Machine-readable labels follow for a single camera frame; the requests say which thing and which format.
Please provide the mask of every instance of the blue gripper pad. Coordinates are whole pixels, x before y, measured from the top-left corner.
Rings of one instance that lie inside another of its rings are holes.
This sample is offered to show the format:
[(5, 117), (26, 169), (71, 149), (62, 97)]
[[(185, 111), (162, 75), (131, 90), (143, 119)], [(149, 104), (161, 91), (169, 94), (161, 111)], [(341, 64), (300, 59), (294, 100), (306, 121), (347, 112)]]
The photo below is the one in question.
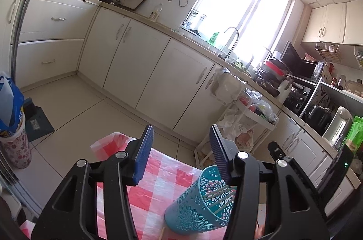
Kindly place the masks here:
[(211, 126), (209, 130), (209, 141), (213, 151), (214, 159), (219, 170), (221, 178), (228, 182), (231, 181), (231, 173), (228, 168), (228, 154), (224, 151), (223, 138), (216, 125)]
[(147, 161), (149, 159), (151, 146), (154, 141), (154, 129), (152, 126), (147, 126), (140, 140), (141, 146), (135, 158), (134, 175), (132, 180), (135, 185), (143, 178)]

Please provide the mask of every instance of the microwave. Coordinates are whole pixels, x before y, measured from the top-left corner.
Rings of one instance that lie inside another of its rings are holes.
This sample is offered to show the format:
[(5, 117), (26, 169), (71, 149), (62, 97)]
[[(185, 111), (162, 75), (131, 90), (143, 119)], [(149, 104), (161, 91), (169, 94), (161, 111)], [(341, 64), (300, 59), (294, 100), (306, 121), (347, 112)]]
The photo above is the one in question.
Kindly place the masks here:
[(281, 55), (282, 62), (291, 71), (291, 74), (301, 79), (317, 83), (320, 77), (327, 84), (331, 83), (329, 72), (330, 63), (327, 61), (308, 61), (301, 59), (291, 42), (287, 45)]

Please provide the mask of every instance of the faucet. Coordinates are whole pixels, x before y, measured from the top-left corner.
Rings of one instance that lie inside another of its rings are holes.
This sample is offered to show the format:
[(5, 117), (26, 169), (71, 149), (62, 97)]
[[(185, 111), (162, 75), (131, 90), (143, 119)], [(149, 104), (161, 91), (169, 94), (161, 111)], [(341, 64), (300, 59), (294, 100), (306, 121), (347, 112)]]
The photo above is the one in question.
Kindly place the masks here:
[(237, 32), (237, 39), (235, 40), (235, 43), (233, 44), (233, 46), (232, 46), (231, 50), (228, 52), (228, 54), (227, 54), (226, 58), (228, 58), (228, 57), (229, 57), (229, 55), (232, 53), (233, 49), (235, 48), (235, 46), (236, 46), (236, 44), (238, 43), (238, 40), (239, 40), (239, 38), (240, 38), (240, 32), (239, 32), (239, 31), (238, 31), (238, 29), (237, 29), (236, 27), (234, 27), (234, 26), (228, 27), (224, 33), (226, 33), (226, 32), (227, 32), (227, 30), (228, 30), (228, 29), (231, 29), (231, 28), (235, 29), (235, 31)]

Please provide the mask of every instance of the countertop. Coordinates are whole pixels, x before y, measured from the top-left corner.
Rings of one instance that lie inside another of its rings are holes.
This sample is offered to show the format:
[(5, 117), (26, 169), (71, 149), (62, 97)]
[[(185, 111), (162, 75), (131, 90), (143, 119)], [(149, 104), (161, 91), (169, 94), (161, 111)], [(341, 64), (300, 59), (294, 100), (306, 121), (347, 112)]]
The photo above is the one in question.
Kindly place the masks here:
[[(150, 20), (148, 20), (146, 17), (141, 16), (139, 14), (136, 14), (134, 12), (130, 12), (127, 11), (125, 9), (122, 9), (120, 7), (116, 7), (114, 5), (110, 5), (108, 3), (105, 2), (101, 2), (99, 0), (84, 0), (90, 3), (93, 3), (97, 6), (101, 6), (104, 7), (106, 9), (115, 11), (117, 13), (120, 13), (122, 15), (125, 15), (129, 18), (132, 18), (136, 21), (139, 21), (141, 23), (144, 23), (172, 38), (174, 38), (175, 40), (178, 40), (180, 42), (182, 42), (183, 44), (187, 45), (188, 47), (191, 47), (192, 49), (196, 50), (197, 52), (201, 53), (202, 55), (208, 57), (209, 59), (211, 59), (212, 61), (218, 63), (219, 65), (226, 67), (227, 69), (229, 69), (231, 71), (231, 73), (237, 77), (239, 77), (241, 80), (248, 82), (248, 84), (254, 88), (255, 90), (259, 91), (262, 95), (264, 95), (269, 101), (271, 101), (273, 104), (275, 104), (277, 107), (279, 107), (284, 113), (286, 113), (288, 116), (290, 116), (293, 120), (295, 120), (304, 130), (306, 130), (306, 132), (308, 132), (323, 148), (324, 150), (326, 150), (326, 152), (332, 157), (334, 158), (337, 155), (337, 151), (329, 144), (329, 142), (321, 137), (315, 130), (313, 130), (308, 124), (306, 124), (301, 118), (299, 118), (296, 114), (294, 114), (292, 111), (290, 111), (288, 108), (286, 108), (285, 106), (283, 106), (277, 99), (275, 99), (272, 95), (270, 95), (267, 91), (265, 91), (262, 87), (260, 87), (257, 83), (255, 83), (250, 77), (249, 75), (239, 71), (238, 69), (236, 69), (234, 66), (228, 64), (226, 61), (224, 61), (223, 59), (219, 58), (216, 54), (214, 54), (213, 52), (209, 51), (208, 49), (206, 49), (205, 47), (202, 47), (201, 45), (199, 45), (198, 43), (194, 42), (191, 39), (188, 39), (178, 33), (176, 33), (175, 31), (173, 31), (172, 29), (168, 28), (167, 26), (164, 26), (162, 24), (159, 23), (155, 23), (152, 22)], [(358, 188), (358, 186), (360, 185), (360, 180), (358, 179), (358, 177), (355, 175), (355, 173), (352, 171), (351, 168), (349, 168), (348, 173), (347, 173), (347, 177), (349, 178), (349, 180), (351, 181), (352, 185), (355, 188)]]

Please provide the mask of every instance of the floral trash can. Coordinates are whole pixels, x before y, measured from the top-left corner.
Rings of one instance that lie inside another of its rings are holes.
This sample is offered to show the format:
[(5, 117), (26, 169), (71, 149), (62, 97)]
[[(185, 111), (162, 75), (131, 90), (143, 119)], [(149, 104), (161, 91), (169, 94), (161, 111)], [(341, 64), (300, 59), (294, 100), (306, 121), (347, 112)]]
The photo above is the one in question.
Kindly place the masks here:
[(199, 179), (165, 210), (166, 225), (170, 230), (181, 235), (201, 233), (227, 226), (233, 207), (233, 201), (230, 201), (233, 198), (231, 192), (221, 192), (211, 199), (203, 199), (204, 195), (224, 186), (228, 187), (221, 179), (217, 166), (204, 169)]
[(28, 136), (25, 131), (25, 114), (22, 115), (20, 126), (16, 133), (8, 138), (0, 138), (10, 162), (18, 169), (24, 169), (32, 161), (32, 153)]

